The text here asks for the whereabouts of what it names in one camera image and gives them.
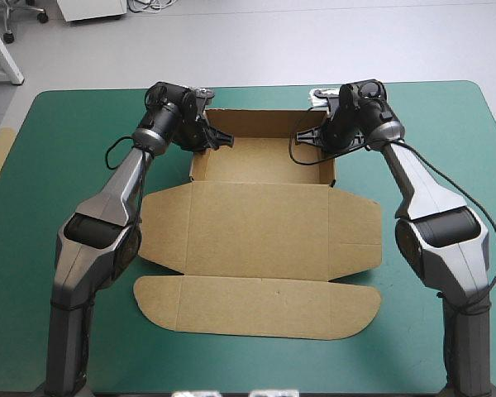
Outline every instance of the unfolded cardboard box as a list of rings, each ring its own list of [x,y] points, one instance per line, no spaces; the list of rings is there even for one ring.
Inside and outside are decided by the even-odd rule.
[[[337,339],[365,328],[380,306],[372,287],[329,283],[381,262],[377,203],[332,188],[334,162],[289,159],[289,135],[324,112],[212,109],[233,148],[195,155],[192,182],[149,194],[140,256],[183,275],[145,276],[134,293],[163,328]],[[294,146],[313,161],[323,154]]]

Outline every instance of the robotic arm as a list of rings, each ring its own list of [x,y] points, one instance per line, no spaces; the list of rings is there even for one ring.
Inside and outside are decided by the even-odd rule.
[[[338,94],[313,94],[325,99],[329,116],[320,127],[297,133],[296,142],[321,147],[331,154],[327,158],[361,147],[379,151],[403,196],[395,213],[398,249],[423,284],[443,298],[447,384],[440,395],[496,397],[489,364],[487,227],[404,143],[404,127],[382,83],[366,80],[345,84]]]
[[[233,137],[209,126],[203,114],[213,96],[168,83],[149,88],[131,151],[101,192],[82,202],[59,230],[46,379],[33,397],[93,396],[86,386],[93,301],[138,252],[143,184],[152,160],[171,141],[186,151],[233,145]]]

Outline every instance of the chair wheel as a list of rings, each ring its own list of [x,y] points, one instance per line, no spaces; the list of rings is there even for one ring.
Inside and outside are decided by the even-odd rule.
[[[40,23],[47,23],[49,20],[48,14],[46,14],[45,12],[37,14],[36,19],[38,19]]]
[[[11,44],[15,40],[15,36],[12,33],[4,33],[3,34],[3,41],[6,44]]]

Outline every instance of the green table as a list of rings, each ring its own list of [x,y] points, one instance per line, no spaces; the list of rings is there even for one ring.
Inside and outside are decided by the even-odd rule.
[[[306,108],[310,86],[216,88],[219,108]],[[496,218],[496,124],[479,88],[466,81],[388,84],[407,140],[480,199]],[[110,171],[105,149],[141,118],[144,90],[54,91],[39,95],[0,175],[0,390],[33,390],[45,376],[55,234]],[[114,159],[126,148],[119,147]],[[191,154],[172,145],[155,160],[146,191],[188,181]],[[399,255],[397,187],[381,155],[338,161],[337,186],[379,202],[384,260],[344,282],[374,285],[384,301],[362,333],[340,341],[171,332],[137,308],[132,285],[166,274],[136,259],[98,294],[89,384],[146,392],[288,387],[310,392],[427,393],[444,384],[441,301]],[[492,236],[492,264],[496,266]],[[496,289],[492,372],[496,384]]]

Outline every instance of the white cabinet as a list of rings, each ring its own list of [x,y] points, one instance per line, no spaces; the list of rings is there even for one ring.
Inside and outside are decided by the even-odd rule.
[[[67,22],[126,13],[126,0],[57,0],[57,4]]]

